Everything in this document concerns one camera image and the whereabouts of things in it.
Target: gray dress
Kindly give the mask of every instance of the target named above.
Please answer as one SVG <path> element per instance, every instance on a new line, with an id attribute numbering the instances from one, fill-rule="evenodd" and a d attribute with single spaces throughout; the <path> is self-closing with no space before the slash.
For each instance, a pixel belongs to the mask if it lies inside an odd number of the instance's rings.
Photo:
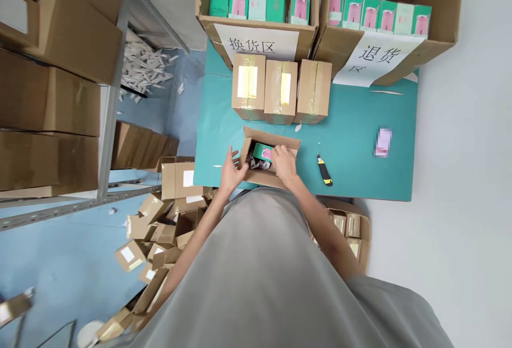
<path id="1" fill-rule="evenodd" d="M 132 348 L 452 347 L 416 293 L 344 282 L 286 191 L 258 188 L 224 211 Z"/>

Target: white wall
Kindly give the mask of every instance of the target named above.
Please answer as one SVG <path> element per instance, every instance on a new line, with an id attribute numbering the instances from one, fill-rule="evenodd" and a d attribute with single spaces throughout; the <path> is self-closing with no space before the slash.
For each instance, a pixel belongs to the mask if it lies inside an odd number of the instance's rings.
<path id="1" fill-rule="evenodd" d="M 412 202 L 363 203 L 370 275 L 425 297 L 456 347 L 512 341 L 511 1 L 463 0 L 459 43 L 421 70 Z"/>

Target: paper scrap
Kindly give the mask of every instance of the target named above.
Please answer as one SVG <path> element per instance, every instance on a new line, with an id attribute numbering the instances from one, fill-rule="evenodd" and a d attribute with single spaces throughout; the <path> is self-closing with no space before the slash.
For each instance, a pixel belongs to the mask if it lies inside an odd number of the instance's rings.
<path id="1" fill-rule="evenodd" d="M 366 31 L 347 63 L 338 71 L 332 82 L 368 87 L 375 80 L 395 69 L 424 40 L 423 37 Z"/>

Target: paper sign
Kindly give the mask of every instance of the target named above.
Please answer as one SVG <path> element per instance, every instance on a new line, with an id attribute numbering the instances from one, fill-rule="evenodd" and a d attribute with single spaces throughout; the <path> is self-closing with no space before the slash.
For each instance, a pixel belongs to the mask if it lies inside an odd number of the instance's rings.
<path id="1" fill-rule="evenodd" d="M 334 84 L 370 86 L 406 58 L 425 40 L 423 37 L 395 36 L 366 31 Z"/>
<path id="2" fill-rule="evenodd" d="M 295 61 L 298 31 L 214 25 L 231 62 L 235 53 L 263 54 L 269 60 Z"/>

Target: hand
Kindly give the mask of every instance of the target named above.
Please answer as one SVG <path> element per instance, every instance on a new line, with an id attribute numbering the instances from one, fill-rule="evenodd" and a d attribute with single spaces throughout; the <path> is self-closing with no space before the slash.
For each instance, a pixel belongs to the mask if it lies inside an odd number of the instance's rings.
<path id="1" fill-rule="evenodd" d="M 295 156 L 284 145 L 277 145 L 271 152 L 277 176 L 286 188 L 290 189 L 294 181 L 300 179 L 295 166 Z"/>
<path id="2" fill-rule="evenodd" d="M 240 157 L 233 159 L 238 154 L 232 147 L 229 147 L 228 155 L 222 167 L 222 177 L 220 179 L 219 191 L 226 192 L 231 195 L 238 185 L 244 180 L 245 174 L 249 169 L 249 164 L 245 163 L 239 169 Z"/>

